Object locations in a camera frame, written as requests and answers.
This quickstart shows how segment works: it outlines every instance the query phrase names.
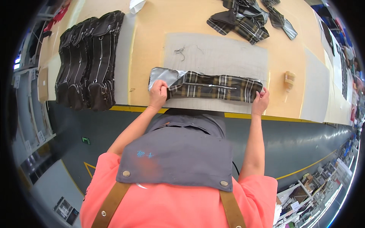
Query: apron strap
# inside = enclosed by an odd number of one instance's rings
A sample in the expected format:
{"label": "apron strap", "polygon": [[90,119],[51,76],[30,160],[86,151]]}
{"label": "apron strap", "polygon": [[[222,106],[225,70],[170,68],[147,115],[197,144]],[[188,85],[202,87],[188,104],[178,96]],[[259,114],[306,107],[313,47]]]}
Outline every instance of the apron strap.
{"label": "apron strap", "polygon": [[[127,193],[131,183],[115,182],[110,190],[100,210],[98,211],[91,228],[107,228],[117,207]],[[222,201],[224,212],[228,221],[229,228],[246,228],[241,210],[238,207],[233,192],[219,190],[220,200]]]}

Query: factory floor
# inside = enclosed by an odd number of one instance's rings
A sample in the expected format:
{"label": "factory floor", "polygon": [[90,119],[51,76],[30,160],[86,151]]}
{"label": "factory floor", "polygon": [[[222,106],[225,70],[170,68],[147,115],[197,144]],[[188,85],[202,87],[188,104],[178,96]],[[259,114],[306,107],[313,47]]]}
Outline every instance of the factory floor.
{"label": "factory floor", "polygon": [[[73,111],[49,102],[52,128],[57,134],[51,147],[62,158],[70,176],[85,193],[95,170],[98,156],[107,151],[116,137],[140,112],[91,110]],[[249,135],[250,119],[224,119],[227,139],[232,143],[233,161],[241,169]],[[265,143],[265,175],[278,180],[278,189],[286,187],[320,165],[337,157],[337,149],[351,131],[320,123],[262,121]],[[88,138],[90,145],[83,142]],[[233,177],[238,178],[233,166]]]}

